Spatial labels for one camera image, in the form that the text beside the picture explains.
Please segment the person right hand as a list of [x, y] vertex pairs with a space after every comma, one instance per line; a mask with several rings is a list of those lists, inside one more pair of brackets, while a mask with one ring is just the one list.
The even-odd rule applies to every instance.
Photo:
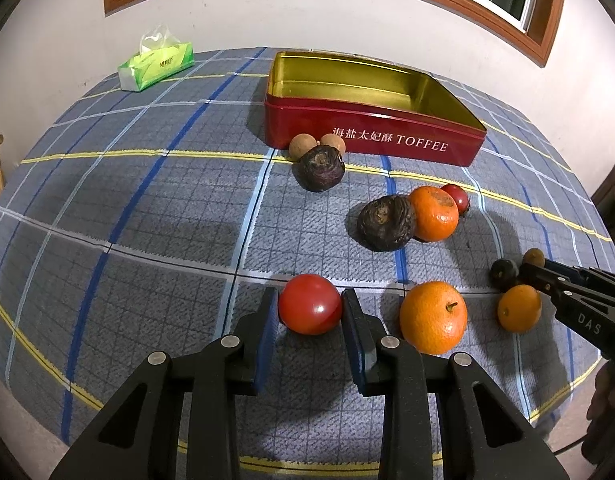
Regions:
[[608, 361], [597, 373], [595, 392], [586, 413], [589, 421], [582, 455], [594, 465], [615, 454], [615, 362]]

